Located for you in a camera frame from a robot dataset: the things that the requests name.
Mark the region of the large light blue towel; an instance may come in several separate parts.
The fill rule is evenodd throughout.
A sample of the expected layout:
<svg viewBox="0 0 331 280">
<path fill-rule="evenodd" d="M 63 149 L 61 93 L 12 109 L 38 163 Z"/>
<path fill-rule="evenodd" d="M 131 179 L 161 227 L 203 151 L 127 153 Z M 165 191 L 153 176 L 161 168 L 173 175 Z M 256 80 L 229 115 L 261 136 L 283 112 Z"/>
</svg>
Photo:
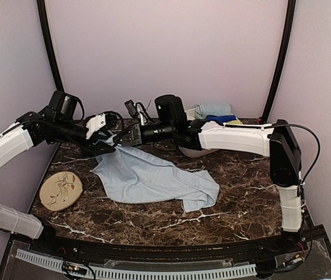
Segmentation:
<svg viewBox="0 0 331 280">
<path fill-rule="evenodd" d="M 185 212 L 215 205 L 220 186 L 206 170 L 190 172 L 138 148 L 117 145 L 96 157 L 97 175 L 105 193 L 124 204 L 181 200 Z"/>
</svg>

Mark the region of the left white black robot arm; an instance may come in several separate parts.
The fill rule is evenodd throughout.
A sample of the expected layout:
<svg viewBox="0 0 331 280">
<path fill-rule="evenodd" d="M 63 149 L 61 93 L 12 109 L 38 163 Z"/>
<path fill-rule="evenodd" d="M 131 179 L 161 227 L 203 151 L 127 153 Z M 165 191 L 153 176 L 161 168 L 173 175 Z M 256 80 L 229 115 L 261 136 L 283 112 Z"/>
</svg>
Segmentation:
<svg viewBox="0 0 331 280">
<path fill-rule="evenodd" d="M 99 131 L 106 126 L 106 114 L 88 120 L 74 120 L 74 112 L 81 100 L 71 94 L 55 91 L 51 100 L 40 112 L 30 111 L 0 134 L 0 169 L 18 155 L 42 142 L 67 142 L 76 145 L 88 157 L 113 153 L 115 144 L 106 144 Z M 0 204 L 0 229 L 31 239 L 48 254 L 56 254 L 61 242 L 47 225 L 33 215 L 19 212 Z"/>
</svg>

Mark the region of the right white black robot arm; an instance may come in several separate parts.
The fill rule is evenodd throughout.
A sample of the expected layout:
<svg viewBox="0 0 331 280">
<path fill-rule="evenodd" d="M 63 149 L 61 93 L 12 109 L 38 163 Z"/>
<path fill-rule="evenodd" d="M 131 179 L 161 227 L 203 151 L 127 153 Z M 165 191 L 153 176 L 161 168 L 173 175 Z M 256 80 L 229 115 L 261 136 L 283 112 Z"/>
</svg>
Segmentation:
<svg viewBox="0 0 331 280">
<path fill-rule="evenodd" d="M 152 120 L 141 103 L 125 102 L 129 115 L 136 119 L 122 136 L 122 142 L 139 146 L 171 139 L 177 146 L 203 151 L 225 149 L 249 152 L 270 159 L 270 178 L 281 203 L 282 230 L 277 249 L 289 253 L 299 243 L 301 213 L 301 150 L 288 123 L 235 125 L 220 120 L 188 120 L 181 98 L 172 94 L 155 99 L 158 121 Z"/>
</svg>

